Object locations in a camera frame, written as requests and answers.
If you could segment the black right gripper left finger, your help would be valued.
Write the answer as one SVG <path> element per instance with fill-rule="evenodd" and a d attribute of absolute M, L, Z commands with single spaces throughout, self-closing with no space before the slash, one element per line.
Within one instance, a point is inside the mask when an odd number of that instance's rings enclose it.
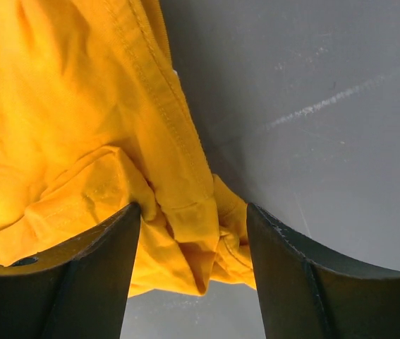
<path fill-rule="evenodd" d="M 0 338 L 119 338 L 140 233 L 132 203 L 92 229 L 0 266 Z"/>

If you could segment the orange t shirt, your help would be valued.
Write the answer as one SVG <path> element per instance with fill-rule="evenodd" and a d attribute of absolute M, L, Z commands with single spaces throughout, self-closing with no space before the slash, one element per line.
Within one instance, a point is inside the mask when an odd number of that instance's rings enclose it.
<path fill-rule="evenodd" d="M 129 290 L 255 286 L 246 203 L 208 166 L 158 1 L 0 1 L 0 265 L 129 203 Z"/>

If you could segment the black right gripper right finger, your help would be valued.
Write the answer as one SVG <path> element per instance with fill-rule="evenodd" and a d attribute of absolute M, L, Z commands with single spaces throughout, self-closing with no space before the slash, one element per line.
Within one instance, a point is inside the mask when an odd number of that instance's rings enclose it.
<path fill-rule="evenodd" d="M 267 338 L 400 338 L 400 271 L 340 254 L 249 204 Z"/>

